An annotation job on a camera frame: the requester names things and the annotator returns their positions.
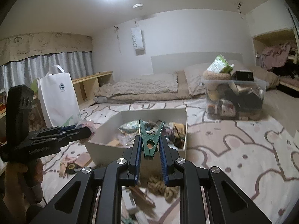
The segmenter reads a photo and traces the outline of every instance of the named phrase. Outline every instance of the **bag handle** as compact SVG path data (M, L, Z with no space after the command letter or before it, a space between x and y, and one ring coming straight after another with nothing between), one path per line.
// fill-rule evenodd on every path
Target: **bag handle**
M60 71L62 71L62 73L65 73L64 69L62 69L62 67L60 65L58 65L58 64L53 65L52 67L57 67Z

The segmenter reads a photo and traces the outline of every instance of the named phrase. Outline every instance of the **beige valance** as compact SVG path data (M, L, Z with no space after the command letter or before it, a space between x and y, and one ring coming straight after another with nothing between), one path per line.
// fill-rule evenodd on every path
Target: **beige valance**
M0 66L34 55L92 51L92 38L85 35L43 32L0 40Z

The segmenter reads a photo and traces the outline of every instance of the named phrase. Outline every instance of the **white storage box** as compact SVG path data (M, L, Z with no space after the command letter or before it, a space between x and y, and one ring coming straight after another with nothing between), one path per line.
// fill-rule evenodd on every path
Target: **white storage box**
M209 119L259 120L267 82L203 80Z
M85 146L96 166L107 166L111 162L122 157L124 148L122 146L108 146L107 144L116 138L119 127L127 122L142 119L144 121L156 122L158 120L165 123L176 122L186 125L187 132L187 112L186 108L181 109L156 109L156 110L137 110L122 111L112 116L107 122L101 125L95 135ZM186 158L187 134L185 144L179 149L179 155ZM143 152L141 155L141 175L149 177L152 174L161 173L159 152L156 152L154 159L144 160Z

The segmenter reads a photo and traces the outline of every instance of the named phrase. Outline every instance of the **open box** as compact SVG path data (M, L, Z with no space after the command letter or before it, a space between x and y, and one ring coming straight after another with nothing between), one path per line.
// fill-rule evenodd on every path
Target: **open box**
M158 120L165 123L176 122L186 125L187 132L187 112L186 108L180 109L156 109L156 110L136 110L121 111L112 116L108 121L101 125L95 132L95 135L85 146L92 160L97 166L107 166L111 162L122 157L124 148L122 146L109 146L110 141L116 138L119 133L119 127L133 120L142 119L144 121L156 122ZM187 134L185 135L185 144L182 149L178 149L180 157L186 158ZM161 164L159 151L156 152L152 161L144 162L143 152L141 155L141 175L148 177L152 174L161 173Z

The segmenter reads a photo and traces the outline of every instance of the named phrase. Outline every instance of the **white wall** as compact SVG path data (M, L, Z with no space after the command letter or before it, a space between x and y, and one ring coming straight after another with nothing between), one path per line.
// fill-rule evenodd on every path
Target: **white wall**
M284 0L269 0L246 15L252 36L293 28Z
M114 81L152 74L151 56L183 52L242 53L245 64L255 63L247 21L238 13L176 10L157 13L138 24L144 33L144 55L136 55L133 49L131 28L135 26L134 20L117 25L122 54L114 27L93 36L95 72L112 70Z

